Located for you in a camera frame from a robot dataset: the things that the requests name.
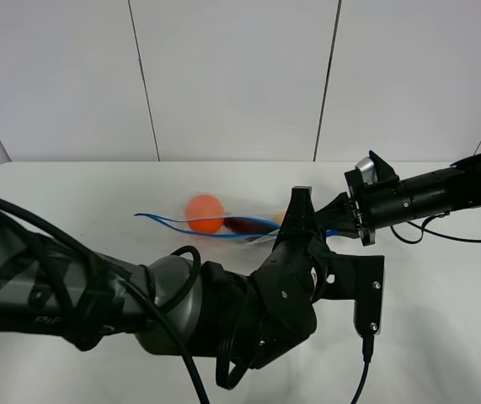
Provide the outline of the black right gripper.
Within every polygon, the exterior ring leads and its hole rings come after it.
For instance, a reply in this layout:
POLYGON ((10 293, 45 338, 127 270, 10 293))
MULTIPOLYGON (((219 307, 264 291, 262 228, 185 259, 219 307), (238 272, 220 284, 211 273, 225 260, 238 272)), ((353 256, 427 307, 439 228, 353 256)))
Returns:
POLYGON ((346 192, 338 194, 315 213, 317 223, 328 236, 357 238, 358 232, 364 247, 375 243, 375 193, 390 189, 400 180, 392 166, 374 151, 369 151, 368 157, 376 165, 378 182, 364 184, 360 172, 354 168, 345 173, 349 195, 346 192))

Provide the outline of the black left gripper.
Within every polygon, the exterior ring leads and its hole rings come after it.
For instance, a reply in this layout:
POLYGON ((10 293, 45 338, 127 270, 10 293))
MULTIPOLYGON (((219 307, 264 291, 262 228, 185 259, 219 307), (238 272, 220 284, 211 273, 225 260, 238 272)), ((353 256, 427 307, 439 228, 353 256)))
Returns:
POLYGON ((310 186, 295 186, 276 247, 247 279, 239 320, 239 363, 261 369, 314 334, 313 304, 326 289, 330 250, 317 223, 310 186))

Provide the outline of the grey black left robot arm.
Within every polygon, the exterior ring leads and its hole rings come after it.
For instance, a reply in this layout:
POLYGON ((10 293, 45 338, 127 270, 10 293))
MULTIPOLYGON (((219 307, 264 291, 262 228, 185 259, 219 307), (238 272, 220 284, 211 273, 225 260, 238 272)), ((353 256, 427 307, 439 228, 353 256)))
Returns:
POLYGON ((0 199, 0 332, 59 336, 82 351, 132 333, 152 354, 214 358, 227 384, 307 340, 317 301, 356 300, 358 289, 353 260, 329 250, 303 189, 250 275, 192 246, 151 265, 123 262, 0 199))

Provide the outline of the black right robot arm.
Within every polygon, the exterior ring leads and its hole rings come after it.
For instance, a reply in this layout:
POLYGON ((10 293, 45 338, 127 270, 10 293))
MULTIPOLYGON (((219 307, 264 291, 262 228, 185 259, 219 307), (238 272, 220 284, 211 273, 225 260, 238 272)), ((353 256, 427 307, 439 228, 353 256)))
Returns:
POLYGON ((433 215, 481 207, 481 153, 450 167, 400 179, 376 153, 369 153, 377 180, 367 183, 357 167, 345 174, 362 244, 376 230, 433 215))

